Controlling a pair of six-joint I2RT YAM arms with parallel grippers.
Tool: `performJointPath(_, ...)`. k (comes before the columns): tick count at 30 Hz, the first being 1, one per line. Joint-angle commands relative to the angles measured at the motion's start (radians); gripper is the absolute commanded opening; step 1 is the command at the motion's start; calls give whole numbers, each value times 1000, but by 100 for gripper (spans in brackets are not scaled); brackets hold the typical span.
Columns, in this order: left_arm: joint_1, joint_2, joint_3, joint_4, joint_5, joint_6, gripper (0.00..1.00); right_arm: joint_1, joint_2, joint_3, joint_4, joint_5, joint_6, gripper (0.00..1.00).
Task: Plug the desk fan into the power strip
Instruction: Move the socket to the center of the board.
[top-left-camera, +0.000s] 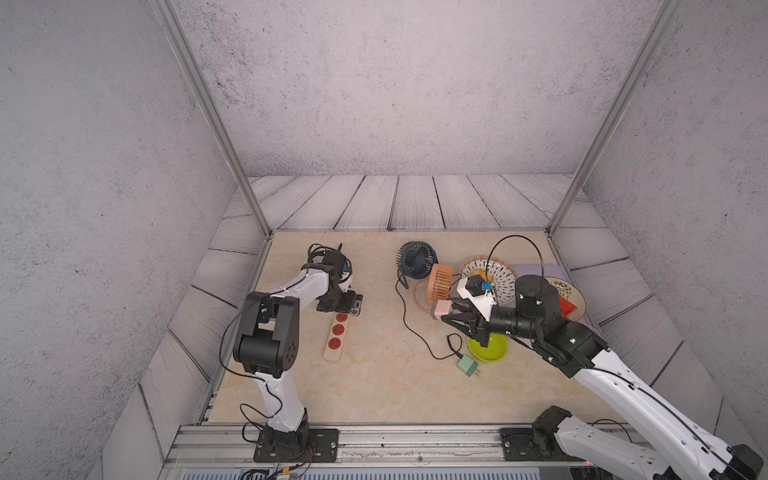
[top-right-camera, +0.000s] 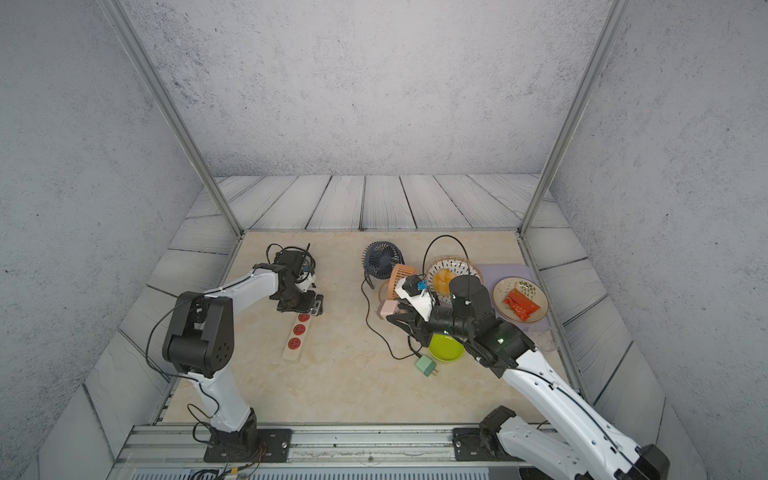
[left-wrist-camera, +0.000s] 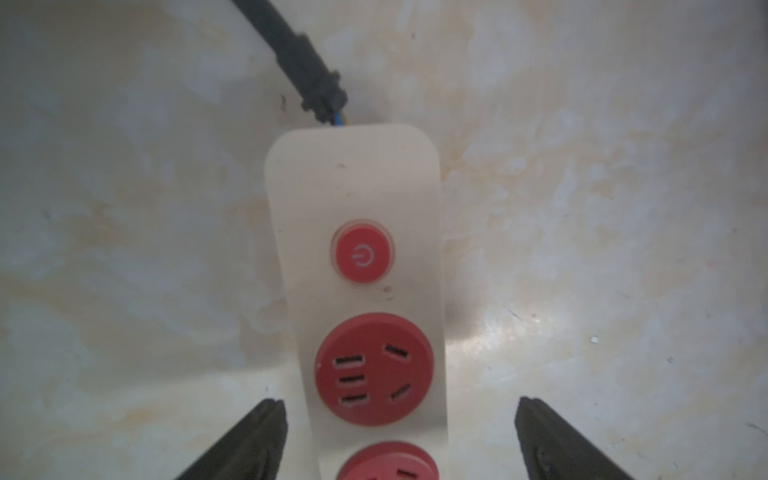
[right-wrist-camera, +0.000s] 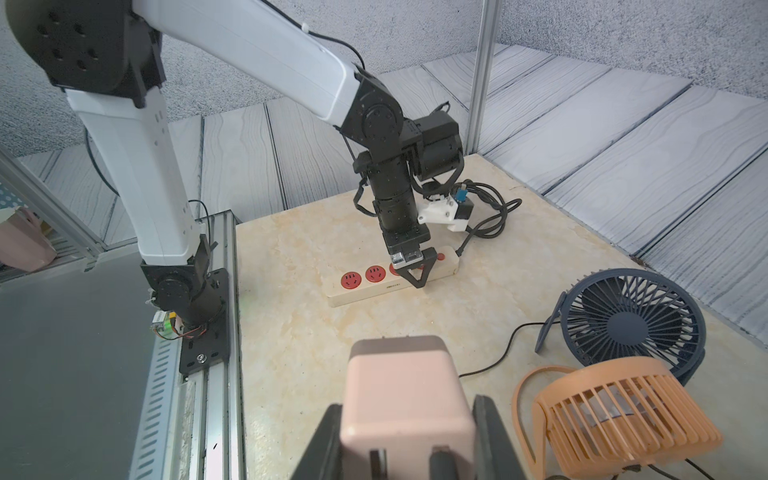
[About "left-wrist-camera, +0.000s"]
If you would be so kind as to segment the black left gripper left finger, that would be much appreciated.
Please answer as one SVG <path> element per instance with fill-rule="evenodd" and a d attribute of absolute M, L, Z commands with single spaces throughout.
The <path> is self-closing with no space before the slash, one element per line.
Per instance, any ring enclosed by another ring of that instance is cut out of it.
<path fill-rule="evenodd" d="M 275 480 L 287 433 L 284 401 L 264 399 L 177 479 Z"/>

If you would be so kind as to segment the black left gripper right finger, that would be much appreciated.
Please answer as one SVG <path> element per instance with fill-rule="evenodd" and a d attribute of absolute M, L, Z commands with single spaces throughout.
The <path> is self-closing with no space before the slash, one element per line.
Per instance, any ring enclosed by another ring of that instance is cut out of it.
<path fill-rule="evenodd" d="M 632 480 L 547 403 L 521 397 L 515 428 L 532 480 Z"/>

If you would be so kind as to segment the white red power strip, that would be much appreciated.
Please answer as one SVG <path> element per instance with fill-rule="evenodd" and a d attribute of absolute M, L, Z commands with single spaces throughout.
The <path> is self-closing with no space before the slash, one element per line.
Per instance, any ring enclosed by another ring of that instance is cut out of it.
<path fill-rule="evenodd" d="M 324 479 L 445 479 L 440 162 L 404 124 L 304 129 L 264 178 Z"/>

